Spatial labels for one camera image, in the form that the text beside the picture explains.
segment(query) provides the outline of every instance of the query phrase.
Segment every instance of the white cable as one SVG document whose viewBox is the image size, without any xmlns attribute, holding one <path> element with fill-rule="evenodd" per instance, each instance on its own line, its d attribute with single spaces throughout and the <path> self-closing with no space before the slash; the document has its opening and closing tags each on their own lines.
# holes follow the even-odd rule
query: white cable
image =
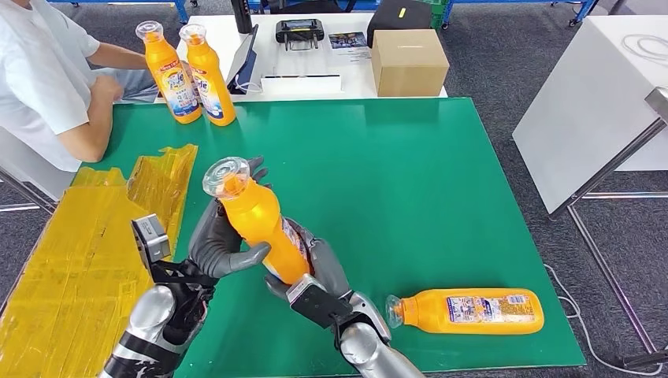
<svg viewBox="0 0 668 378">
<path fill-rule="evenodd" d="M 638 376 L 655 376 L 655 375 L 661 373 L 661 370 L 663 369 L 663 364 L 659 364 L 659 367 L 656 368 L 656 370 L 653 371 L 653 372 L 637 372 L 636 370 L 628 370 L 628 369 L 623 369 L 623 368 L 614 366 L 614 365 L 612 365 L 608 362 L 605 362 L 603 359 L 601 359 L 596 354 L 596 352 L 594 351 L 594 347 L 592 346 L 592 340 L 589 338 L 589 332 L 587 331 L 587 327 L 585 326 L 585 321 L 582 320 L 582 315 L 581 315 L 581 312 L 580 312 L 580 306 L 577 304 L 577 302 L 575 302 L 575 299 L 573 298 L 573 296 L 566 290 L 563 283 L 559 280 L 555 270 L 548 264 L 543 264 L 543 265 L 545 266 L 545 268 L 547 268 L 552 273 L 552 276 L 555 278 L 556 283 L 559 285 L 560 288 L 562 288 L 563 292 L 568 297 L 568 298 L 566 298 L 566 297 L 558 296 L 557 298 L 559 298 L 559 299 L 561 299 L 565 302 L 568 302 L 573 307 L 573 309 L 575 310 L 574 315 L 566 315 L 566 317 L 568 319 L 577 318 L 580 321 L 580 324 L 582 325 L 582 331 L 584 331 L 584 338 L 587 340 L 587 345 L 589 346 L 589 351 L 592 352 L 592 356 L 594 356 L 594 358 L 598 362 L 607 366 L 610 369 L 614 369 L 614 370 L 617 370 L 619 372 L 627 372 L 628 374 L 636 374 Z"/>
<path fill-rule="evenodd" d="M 239 74 L 234 76 L 234 84 L 236 84 L 236 89 L 240 89 L 240 90 L 246 91 L 246 92 L 256 92 L 256 93 L 261 93 L 262 92 L 262 87 L 260 87 L 259 84 L 252 83 L 250 81 L 248 83 L 239 84 L 238 80 L 239 80 Z M 249 87 L 247 87 L 249 85 L 255 85 L 258 89 L 250 89 Z"/>
<path fill-rule="evenodd" d="M 629 39 L 635 39 L 636 44 L 632 46 L 629 44 Z M 663 52 L 658 52 L 647 48 L 644 43 L 654 42 L 658 43 L 663 49 Z M 652 61 L 657 65 L 668 67 L 668 40 L 649 34 L 629 34 L 622 39 L 622 46 L 631 54 L 637 57 L 642 57 L 648 61 Z"/>
</svg>

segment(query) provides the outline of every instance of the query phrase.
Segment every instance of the white t-shirt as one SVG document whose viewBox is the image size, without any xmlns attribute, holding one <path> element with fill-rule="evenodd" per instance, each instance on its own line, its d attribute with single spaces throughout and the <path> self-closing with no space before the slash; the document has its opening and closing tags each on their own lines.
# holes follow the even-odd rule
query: white t-shirt
<svg viewBox="0 0 668 378">
<path fill-rule="evenodd" d="M 88 122 L 95 75 L 86 57 L 100 43 L 45 0 L 30 4 L 0 0 L 0 126 L 75 172 L 81 162 L 56 135 Z"/>
</svg>

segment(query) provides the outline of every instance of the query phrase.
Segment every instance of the barcode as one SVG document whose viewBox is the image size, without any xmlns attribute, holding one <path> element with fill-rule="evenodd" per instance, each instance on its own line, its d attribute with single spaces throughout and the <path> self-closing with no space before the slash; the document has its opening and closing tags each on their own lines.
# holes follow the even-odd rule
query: barcode
<svg viewBox="0 0 668 378">
<path fill-rule="evenodd" d="M 508 303 L 511 305 L 522 305 L 526 302 L 524 295 L 508 295 Z"/>
</svg>

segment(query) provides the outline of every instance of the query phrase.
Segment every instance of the bottle label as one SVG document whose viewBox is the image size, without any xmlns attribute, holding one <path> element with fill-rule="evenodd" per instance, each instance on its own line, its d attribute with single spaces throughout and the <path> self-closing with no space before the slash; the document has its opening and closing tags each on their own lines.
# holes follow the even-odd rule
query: bottle label
<svg viewBox="0 0 668 378">
<path fill-rule="evenodd" d="M 528 323 L 534 320 L 526 295 L 505 297 L 448 297 L 446 307 L 453 323 Z"/>
<path fill-rule="evenodd" d="M 197 98 L 181 62 L 175 60 L 163 65 L 158 77 L 162 80 L 162 95 L 176 116 L 185 116 L 197 110 Z"/>
<path fill-rule="evenodd" d="M 199 98 L 202 100 L 202 105 L 206 112 L 217 120 L 223 118 L 223 107 L 221 106 L 221 99 L 218 96 L 216 88 L 211 85 L 211 82 L 207 80 L 204 75 L 206 71 L 201 69 L 196 69 L 191 67 L 192 77 L 195 79 L 195 84 L 197 85 L 197 91 L 199 92 Z"/>
<path fill-rule="evenodd" d="M 283 228 L 283 233 L 290 239 L 290 242 L 292 243 L 295 248 L 299 251 L 299 254 L 302 255 L 302 258 L 306 260 L 308 257 L 306 256 L 306 246 L 304 243 L 302 243 L 302 239 L 299 238 L 299 234 L 295 229 L 290 225 L 290 223 L 285 220 L 285 218 L 281 217 L 281 227 Z"/>
</svg>

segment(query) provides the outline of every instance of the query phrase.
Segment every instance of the orange detergent bottle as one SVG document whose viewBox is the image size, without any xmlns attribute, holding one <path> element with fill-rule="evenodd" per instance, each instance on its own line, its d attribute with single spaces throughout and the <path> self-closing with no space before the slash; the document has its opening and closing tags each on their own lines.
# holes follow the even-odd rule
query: orange detergent bottle
<svg viewBox="0 0 668 378">
<path fill-rule="evenodd" d="M 186 25 L 179 33 L 188 47 L 188 64 L 206 115 L 212 124 L 227 126 L 236 118 L 236 112 L 221 74 L 218 55 L 206 43 L 205 34 L 206 29 L 198 24 Z"/>
<path fill-rule="evenodd" d="M 195 91 L 176 50 L 165 40 L 162 25 L 144 21 L 135 32 L 144 41 L 148 69 L 174 118 L 181 124 L 198 119 L 202 110 Z"/>
<path fill-rule="evenodd" d="M 432 289 L 411 298 L 390 295 L 388 324 L 429 333 L 524 335 L 544 323 L 538 297 L 526 289 Z"/>
<path fill-rule="evenodd" d="M 271 245 L 265 267 L 286 284 L 310 272 L 306 246 L 295 229 L 280 215 L 278 199 L 251 178 L 251 167 L 241 157 L 227 157 L 211 165 L 202 187 L 223 204 L 230 224 L 249 246 Z"/>
</svg>

